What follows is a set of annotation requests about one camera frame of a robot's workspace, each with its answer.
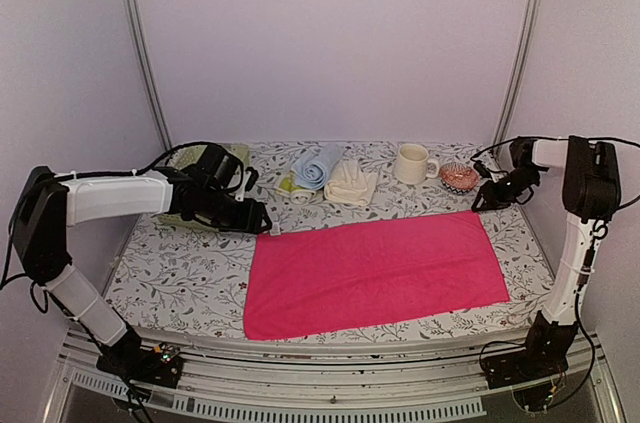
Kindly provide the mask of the pink towel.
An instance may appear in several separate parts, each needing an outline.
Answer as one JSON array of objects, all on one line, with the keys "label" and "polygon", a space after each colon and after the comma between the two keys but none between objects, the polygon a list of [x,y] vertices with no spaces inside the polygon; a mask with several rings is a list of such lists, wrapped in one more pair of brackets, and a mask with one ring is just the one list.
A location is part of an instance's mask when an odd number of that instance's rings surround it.
[{"label": "pink towel", "polygon": [[509,299],[480,217],[464,211],[259,236],[243,326],[282,340]]}]

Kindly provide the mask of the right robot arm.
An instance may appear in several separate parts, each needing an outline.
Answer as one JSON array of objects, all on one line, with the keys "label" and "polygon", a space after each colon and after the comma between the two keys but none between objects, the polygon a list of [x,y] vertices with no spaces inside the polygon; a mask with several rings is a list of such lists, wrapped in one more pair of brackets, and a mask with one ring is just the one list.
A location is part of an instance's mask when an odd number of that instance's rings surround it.
[{"label": "right robot arm", "polygon": [[581,295],[592,273],[608,224],[621,209],[621,182],[615,146],[603,139],[516,137],[508,142],[513,169],[501,177],[472,158],[488,179],[472,203],[476,213],[519,204],[524,191],[540,185],[541,174],[563,171],[561,201],[567,212],[563,253],[552,289],[528,331],[517,370],[537,379],[565,357],[580,328]]}]

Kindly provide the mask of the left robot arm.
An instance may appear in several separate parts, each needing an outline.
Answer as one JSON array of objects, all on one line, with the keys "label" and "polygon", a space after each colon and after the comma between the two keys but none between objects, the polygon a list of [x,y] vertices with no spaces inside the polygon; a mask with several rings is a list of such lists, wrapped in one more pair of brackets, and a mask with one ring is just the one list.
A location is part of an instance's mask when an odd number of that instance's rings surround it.
[{"label": "left robot arm", "polygon": [[198,159],[166,165],[171,148],[141,169],[54,173],[31,170],[8,223],[6,256],[21,277],[42,288],[96,341],[103,358],[128,377],[148,369],[152,352],[73,264],[67,230],[79,223],[131,215],[178,215],[222,232],[259,235],[272,228],[263,203],[246,197],[257,171],[225,147],[201,142]]}]

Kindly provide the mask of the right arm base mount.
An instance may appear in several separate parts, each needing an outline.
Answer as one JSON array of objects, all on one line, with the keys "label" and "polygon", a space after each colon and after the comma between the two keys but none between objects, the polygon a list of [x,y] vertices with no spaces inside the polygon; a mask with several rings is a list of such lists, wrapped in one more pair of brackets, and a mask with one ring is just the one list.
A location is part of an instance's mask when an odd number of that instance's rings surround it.
[{"label": "right arm base mount", "polygon": [[510,343],[512,351],[485,354],[488,348],[498,344],[506,344],[506,341],[487,343],[479,355],[488,388],[511,388],[516,405],[523,411],[548,410],[565,380],[569,368],[567,359],[535,359],[527,354],[522,344],[515,343]]}]

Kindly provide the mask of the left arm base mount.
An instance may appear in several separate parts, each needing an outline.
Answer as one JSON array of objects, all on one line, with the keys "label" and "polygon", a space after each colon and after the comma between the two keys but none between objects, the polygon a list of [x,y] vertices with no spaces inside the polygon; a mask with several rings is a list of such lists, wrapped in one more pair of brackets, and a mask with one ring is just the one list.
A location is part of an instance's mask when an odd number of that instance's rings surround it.
[{"label": "left arm base mount", "polygon": [[137,345],[127,348],[99,346],[98,370],[121,378],[124,382],[148,383],[175,389],[182,375],[184,360],[169,356],[163,349],[144,349]]}]

